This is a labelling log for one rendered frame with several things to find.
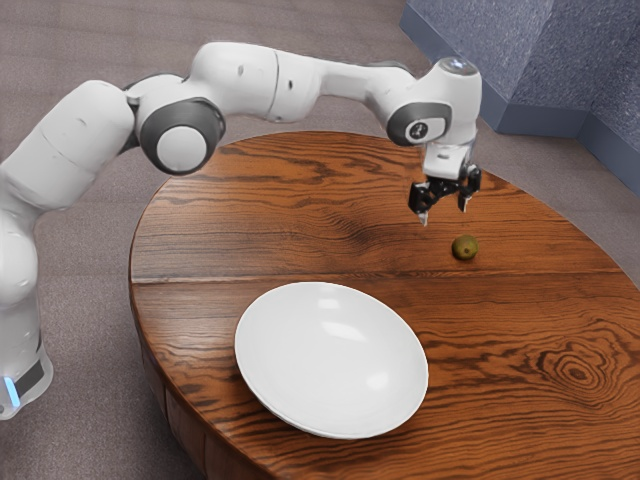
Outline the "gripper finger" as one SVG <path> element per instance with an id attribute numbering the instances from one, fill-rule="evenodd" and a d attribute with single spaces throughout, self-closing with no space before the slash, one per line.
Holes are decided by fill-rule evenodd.
<path id="1" fill-rule="evenodd" d="M 430 209 L 445 194 L 446 187 L 442 183 L 425 181 L 411 184 L 408 206 L 424 227 L 427 226 Z"/>
<path id="2" fill-rule="evenodd" d="M 481 169 L 466 168 L 458 179 L 458 209 L 465 213 L 468 202 L 481 188 Z"/>

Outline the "green round fruit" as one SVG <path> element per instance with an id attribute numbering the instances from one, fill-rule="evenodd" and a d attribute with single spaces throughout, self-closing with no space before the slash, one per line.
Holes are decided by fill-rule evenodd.
<path id="1" fill-rule="evenodd" d="M 451 244 L 451 253 L 458 260 L 471 260 L 478 251 L 478 240 L 472 235 L 460 235 Z"/>

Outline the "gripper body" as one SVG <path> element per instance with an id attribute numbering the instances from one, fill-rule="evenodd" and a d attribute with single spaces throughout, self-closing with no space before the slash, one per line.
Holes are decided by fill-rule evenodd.
<path id="1" fill-rule="evenodd" d="M 481 169 L 475 164 L 463 164 L 456 179 L 429 175 L 428 181 L 444 194 L 474 194 L 480 190 Z"/>

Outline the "white plate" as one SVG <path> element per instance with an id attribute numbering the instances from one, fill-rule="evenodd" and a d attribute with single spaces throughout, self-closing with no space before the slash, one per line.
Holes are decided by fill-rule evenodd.
<path id="1" fill-rule="evenodd" d="M 241 375 L 286 423 L 334 439 L 365 439 L 420 408 L 428 362 L 410 326 L 359 290 L 297 282 L 255 299 L 236 327 Z"/>

